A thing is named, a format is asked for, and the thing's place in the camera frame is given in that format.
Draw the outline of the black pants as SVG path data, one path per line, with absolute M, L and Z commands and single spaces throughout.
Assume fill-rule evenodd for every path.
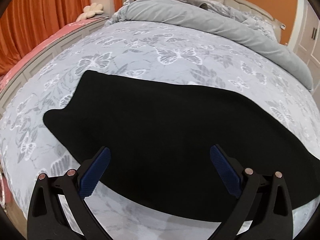
M 293 208 L 319 196 L 319 160 L 252 100 L 229 90 L 84 72 L 63 109 L 43 122 L 82 163 L 101 147 L 101 182 L 145 207 L 220 222 L 237 199 L 211 159 L 219 145 L 243 167 L 284 175 Z

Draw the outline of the grey folded duvet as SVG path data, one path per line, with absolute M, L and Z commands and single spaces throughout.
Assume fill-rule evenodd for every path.
M 128 0 L 105 25 L 123 21 L 165 23 L 227 38 L 274 62 L 308 90 L 313 90 L 310 69 L 295 53 L 258 31 L 217 13 L 176 0 Z

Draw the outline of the white wardrobe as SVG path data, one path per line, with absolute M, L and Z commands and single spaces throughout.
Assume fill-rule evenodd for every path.
M 297 0 L 296 18 L 289 47 L 311 71 L 313 86 L 319 84 L 319 18 L 308 0 Z

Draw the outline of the butterfly print pillow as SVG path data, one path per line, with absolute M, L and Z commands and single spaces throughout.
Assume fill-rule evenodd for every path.
M 242 19 L 242 17 L 244 16 L 240 11 L 232 7 L 223 5 L 222 3 L 217 1 L 204 1 L 201 3 L 200 7 L 212 13 L 216 13 L 227 18 L 232 18 L 234 20 Z
M 246 17 L 243 22 L 244 25 L 247 25 L 249 28 L 258 31 L 259 33 L 263 34 L 273 41 L 277 41 L 274 27 L 271 23 L 265 21 L 259 16 L 250 14 L 248 12 L 243 12 L 243 14 Z

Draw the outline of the butterfly print bed sheet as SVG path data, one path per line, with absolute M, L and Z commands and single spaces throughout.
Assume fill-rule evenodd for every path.
M 154 22 L 119 22 L 64 50 L 16 93 L 1 118 L 1 161 L 9 189 L 27 217 L 37 176 L 64 174 L 78 162 L 42 121 L 69 103 L 86 70 L 240 93 L 319 156 L 319 110 L 291 74 L 226 38 Z

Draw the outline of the white flower plush cushion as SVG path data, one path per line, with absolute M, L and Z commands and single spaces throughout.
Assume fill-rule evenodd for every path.
M 96 15 L 102 15 L 104 13 L 103 8 L 104 7 L 102 4 L 97 3 L 92 3 L 91 5 L 85 6 L 83 13 L 77 17 L 76 22 L 93 18 Z

